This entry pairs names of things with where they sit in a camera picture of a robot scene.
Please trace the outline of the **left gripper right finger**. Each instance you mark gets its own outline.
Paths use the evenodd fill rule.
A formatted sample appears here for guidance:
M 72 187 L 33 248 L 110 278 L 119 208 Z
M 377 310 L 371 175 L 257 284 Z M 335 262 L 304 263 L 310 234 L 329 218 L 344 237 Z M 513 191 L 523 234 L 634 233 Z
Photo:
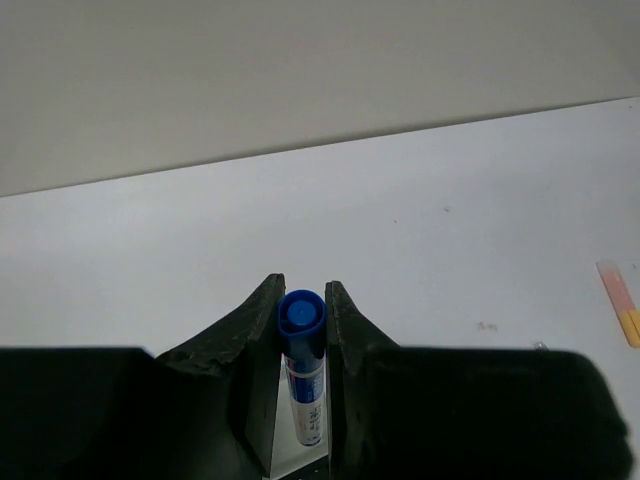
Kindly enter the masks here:
M 325 286 L 329 475 L 362 479 L 376 453 L 369 357 L 397 344 L 363 315 L 342 282 Z

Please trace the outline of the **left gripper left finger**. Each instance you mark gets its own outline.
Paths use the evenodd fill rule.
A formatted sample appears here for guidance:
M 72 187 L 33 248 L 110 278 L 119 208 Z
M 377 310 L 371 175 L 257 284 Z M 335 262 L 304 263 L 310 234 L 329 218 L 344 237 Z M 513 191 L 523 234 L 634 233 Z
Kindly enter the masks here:
M 269 474 L 284 293 L 284 275 L 268 275 L 236 309 L 159 356 L 177 374 L 166 417 L 167 474 Z

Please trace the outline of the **blue whiteboard marker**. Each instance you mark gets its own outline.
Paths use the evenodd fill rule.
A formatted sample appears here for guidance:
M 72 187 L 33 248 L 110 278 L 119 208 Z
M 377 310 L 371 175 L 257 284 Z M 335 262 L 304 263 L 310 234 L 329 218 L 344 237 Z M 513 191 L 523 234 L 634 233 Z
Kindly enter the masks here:
M 295 434 L 307 447 L 323 436 L 326 314 L 324 301 L 310 290 L 292 291 L 278 305 Z

